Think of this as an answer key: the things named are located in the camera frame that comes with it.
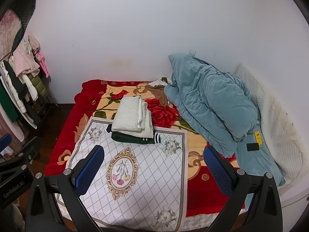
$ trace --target pink clothing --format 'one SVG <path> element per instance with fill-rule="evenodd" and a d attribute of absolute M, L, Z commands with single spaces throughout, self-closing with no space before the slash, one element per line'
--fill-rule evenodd
<path fill-rule="evenodd" d="M 38 52 L 36 54 L 36 59 L 40 62 L 40 66 L 42 67 L 42 69 L 43 69 L 43 71 L 46 75 L 46 78 L 48 78 L 49 75 L 48 75 L 47 68 L 46 68 L 46 65 L 45 65 L 45 62 L 44 62 L 45 57 L 40 52 Z"/>
<path fill-rule="evenodd" d="M 28 35 L 28 40 L 29 40 L 29 43 L 31 45 L 33 54 L 37 54 L 40 50 L 39 41 L 33 35 Z"/>
<path fill-rule="evenodd" d="M 13 52 L 14 71 L 16 76 L 21 73 L 31 73 L 34 77 L 39 74 L 40 66 L 35 62 L 29 42 L 20 42 L 17 49 Z"/>

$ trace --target folded green clothing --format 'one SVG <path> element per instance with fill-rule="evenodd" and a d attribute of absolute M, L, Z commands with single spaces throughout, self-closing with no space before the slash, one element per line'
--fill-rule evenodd
<path fill-rule="evenodd" d="M 107 127 L 107 132 L 111 132 L 112 130 L 112 125 L 108 125 Z M 135 143 L 135 144 L 155 144 L 155 143 L 160 143 L 161 138 L 160 135 L 154 130 L 154 137 L 153 138 L 139 138 L 139 137 L 134 137 L 132 135 L 128 134 L 123 134 L 120 132 L 112 132 L 112 139 L 118 142 L 124 142 L 124 143 Z"/>

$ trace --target floral placemat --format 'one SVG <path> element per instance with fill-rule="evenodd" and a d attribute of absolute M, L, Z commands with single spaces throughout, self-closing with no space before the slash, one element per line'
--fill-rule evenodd
<path fill-rule="evenodd" d="M 161 143 L 140 145 L 112 140 L 110 123 L 91 117 L 66 164 L 74 168 L 95 145 L 104 148 L 103 164 L 80 196 L 87 211 L 100 226 L 180 231 L 187 203 L 186 131 L 156 128 Z M 68 217 L 60 195 L 57 200 Z"/>

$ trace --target light blue duvet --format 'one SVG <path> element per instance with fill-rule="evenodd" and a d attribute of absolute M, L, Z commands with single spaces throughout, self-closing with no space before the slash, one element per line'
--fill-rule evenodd
<path fill-rule="evenodd" d="M 271 172 L 277 186 L 282 185 L 283 176 L 264 140 L 259 151 L 247 151 L 246 144 L 256 142 L 254 132 L 261 128 L 244 81 L 190 55 L 173 54 L 169 59 L 172 83 L 164 93 L 188 124 L 223 156 L 235 153 L 248 174 Z"/>

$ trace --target red floral blanket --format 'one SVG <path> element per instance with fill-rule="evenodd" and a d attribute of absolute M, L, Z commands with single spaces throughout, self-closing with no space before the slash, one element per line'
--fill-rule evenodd
<path fill-rule="evenodd" d="M 81 93 L 74 98 L 76 104 L 64 124 L 49 164 L 45 167 L 45 175 L 60 174 L 65 169 L 66 161 L 71 156 L 75 143 L 90 116 L 113 119 L 117 104 L 123 96 L 130 96 L 132 92 L 140 93 L 148 103 L 154 126 L 188 130 L 188 142 L 190 139 L 195 141 L 196 147 L 193 147 L 191 151 L 189 148 L 186 216 L 220 212 L 228 197 L 220 192 L 203 161 L 202 151 L 208 143 L 179 116 L 175 106 L 167 105 L 160 93 L 146 89 L 140 91 L 142 83 L 103 80 L 83 83 Z M 229 161 L 237 167 L 235 157 L 230 158 Z"/>

